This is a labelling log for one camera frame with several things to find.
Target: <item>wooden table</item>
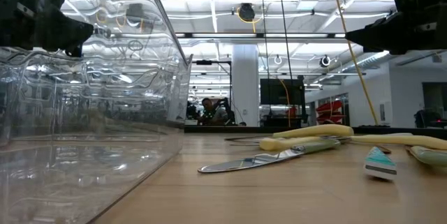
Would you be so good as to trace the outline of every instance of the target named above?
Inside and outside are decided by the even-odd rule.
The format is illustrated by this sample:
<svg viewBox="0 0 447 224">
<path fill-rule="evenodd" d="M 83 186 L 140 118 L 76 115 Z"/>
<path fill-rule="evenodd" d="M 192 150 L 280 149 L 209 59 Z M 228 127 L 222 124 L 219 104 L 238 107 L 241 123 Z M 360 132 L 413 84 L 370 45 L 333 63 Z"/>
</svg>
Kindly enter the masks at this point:
<svg viewBox="0 0 447 224">
<path fill-rule="evenodd" d="M 174 157 L 96 223 L 447 223 L 447 170 L 386 146 L 394 182 L 364 175 L 371 146 L 346 144 L 265 167 L 199 174 L 204 165 L 259 154 L 222 134 L 185 135 Z"/>
</svg>

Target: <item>clear plastic container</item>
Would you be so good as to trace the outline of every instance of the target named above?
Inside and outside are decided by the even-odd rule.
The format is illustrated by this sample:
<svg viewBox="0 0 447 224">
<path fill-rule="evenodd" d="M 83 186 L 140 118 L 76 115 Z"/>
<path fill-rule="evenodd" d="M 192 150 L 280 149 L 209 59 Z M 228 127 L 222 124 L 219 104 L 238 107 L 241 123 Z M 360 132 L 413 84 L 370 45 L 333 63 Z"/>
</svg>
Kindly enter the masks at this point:
<svg viewBox="0 0 447 224">
<path fill-rule="evenodd" d="M 86 223 L 182 146 L 191 58 L 160 1 L 62 1 L 0 11 L 33 25 L 0 39 L 0 223 Z"/>
</svg>

